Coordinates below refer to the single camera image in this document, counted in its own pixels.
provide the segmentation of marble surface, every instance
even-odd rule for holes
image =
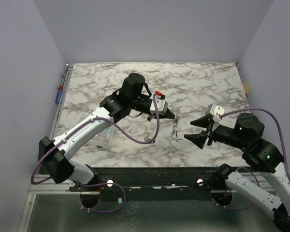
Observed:
[[[108,149],[99,150],[89,141],[73,160],[95,167],[204,167],[227,163],[247,166],[241,151],[214,143],[199,149],[183,138],[200,129],[190,121],[204,115],[207,105],[217,103],[226,112],[248,106],[243,86],[234,63],[88,63],[75,64],[59,121],[61,134],[87,117],[105,96],[121,87],[129,73],[142,74],[154,92],[166,95],[169,109],[179,116],[178,123],[162,119],[156,143],[140,145],[115,129]],[[236,115],[224,118],[222,125],[233,127]],[[138,140],[155,133],[156,121],[147,116],[126,117],[118,125]],[[177,128],[177,139],[172,136]]]

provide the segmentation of marble table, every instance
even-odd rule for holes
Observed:
[[[119,131],[107,149],[97,149],[89,141],[73,160],[94,167],[204,167],[247,166],[241,151],[214,143],[199,149],[183,138],[186,133],[200,129],[190,121],[204,115],[207,105],[217,103],[226,112],[248,107],[248,102],[235,63],[87,63],[75,64],[67,96],[59,120],[57,134],[61,134],[87,117],[105,96],[121,87],[129,73],[140,73],[149,89],[166,95],[170,110],[178,115],[176,123],[162,119],[156,143],[140,145]],[[222,125],[233,127],[236,115],[224,118]],[[147,116],[126,117],[118,125],[138,140],[151,138],[156,120]],[[172,135],[177,129],[177,139]]]

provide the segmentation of wall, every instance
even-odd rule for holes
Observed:
[[[275,0],[238,70],[248,84],[250,106],[264,107],[278,117],[290,164],[290,0]],[[273,120],[258,115],[266,125],[266,138],[280,147]]]
[[[0,0],[0,232],[17,231],[66,69],[31,0]]]
[[[238,62],[273,0],[34,0],[69,63]]]

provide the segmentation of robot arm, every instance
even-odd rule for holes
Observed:
[[[143,87],[146,88],[148,95],[141,93]],[[164,95],[156,92],[154,96],[159,98],[156,102],[150,99],[150,96],[151,92],[145,78],[137,73],[131,73],[124,80],[122,88],[107,96],[99,107],[82,122],[53,140],[48,137],[40,140],[39,163],[55,183],[61,183],[67,179],[82,184],[94,183],[96,173],[90,166],[69,160],[99,132],[128,116],[131,109],[148,114],[148,120],[175,118],[175,115],[167,108],[168,103]]]
[[[290,231],[290,181],[284,157],[276,146],[262,138],[264,125],[255,115],[240,114],[232,129],[219,124],[223,114],[222,107],[210,105],[204,117],[190,123],[206,130],[184,137],[201,149],[206,142],[207,145],[220,142],[241,149],[242,158],[268,181],[277,196],[252,184],[227,164],[221,165],[210,181],[212,184],[225,182],[227,187],[240,192],[262,208],[281,231]]]

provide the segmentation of red object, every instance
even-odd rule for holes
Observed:
[[[162,93],[160,93],[159,91],[156,91],[155,92],[158,96],[160,96],[160,97],[162,97],[163,96],[163,94]]]

